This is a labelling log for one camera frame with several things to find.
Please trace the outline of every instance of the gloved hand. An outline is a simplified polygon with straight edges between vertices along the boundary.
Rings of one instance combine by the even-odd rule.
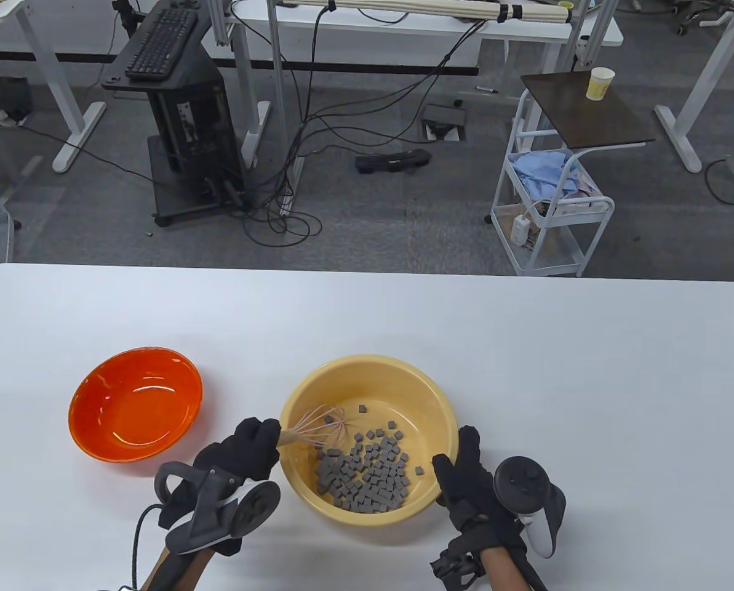
[[[241,478],[266,480],[271,468],[279,461],[276,449],[282,427],[276,419],[260,422],[256,417],[245,419],[235,428],[235,433],[221,443],[212,443],[194,459],[194,467],[209,469],[218,467]],[[181,481],[170,496],[170,501],[159,514],[159,527],[170,529],[181,517],[194,510],[197,490],[189,481]],[[214,549],[231,557],[241,549],[241,540],[223,541]]]
[[[479,448],[479,431],[470,425],[460,428],[460,451],[457,461],[439,454],[432,459],[437,482],[441,486],[449,517],[454,527],[460,532],[467,532],[483,523],[488,523],[496,535],[496,546],[515,549],[525,554],[527,546],[519,532],[521,527],[516,523],[513,513],[504,508],[498,501],[493,487],[493,475],[482,465],[482,451]],[[467,501],[473,509],[474,516],[463,520],[461,501]]]

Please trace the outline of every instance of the forearm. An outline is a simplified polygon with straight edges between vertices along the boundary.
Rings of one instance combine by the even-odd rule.
[[[140,591],[194,591],[214,554],[214,550],[204,549],[194,555],[174,557],[164,549]]]
[[[529,591],[506,548],[489,548],[480,555],[493,591]]]

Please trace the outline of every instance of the computer tower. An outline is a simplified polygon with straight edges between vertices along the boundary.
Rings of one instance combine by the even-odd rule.
[[[182,208],[178,191],[195,195],[192,209],[224,203],[249,206],[248,172],[235,139],[224,80],[207,54],[195,65],[181,87],[148,93],[159,129],[156,140],[161,140],[148,141],[153,179],[159,181],[154,189],[160,225],[174,216],[170,212]],[[172,185],[180,187],[170,189],[162,182],[170,173]]]

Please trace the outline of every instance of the computer keyboard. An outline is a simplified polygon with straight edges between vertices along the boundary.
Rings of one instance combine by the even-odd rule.
[[[142,34],[140,47],[126,68],[127,77],[163,81],[170,76],[195,23],[195,10],[165,8],[159,11],[159,17]]]

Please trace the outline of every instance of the blue cloth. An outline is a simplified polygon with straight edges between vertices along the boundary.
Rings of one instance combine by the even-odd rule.
[[[564,165],[570,155],[566,152],[539,151],[518,155],[513,161],[519,180],[525,185],[534,201],[552,201],[556,187],[564,172]],[[572,166],[569,178],[564,183],[561,199],[578,192],[578,163]]]

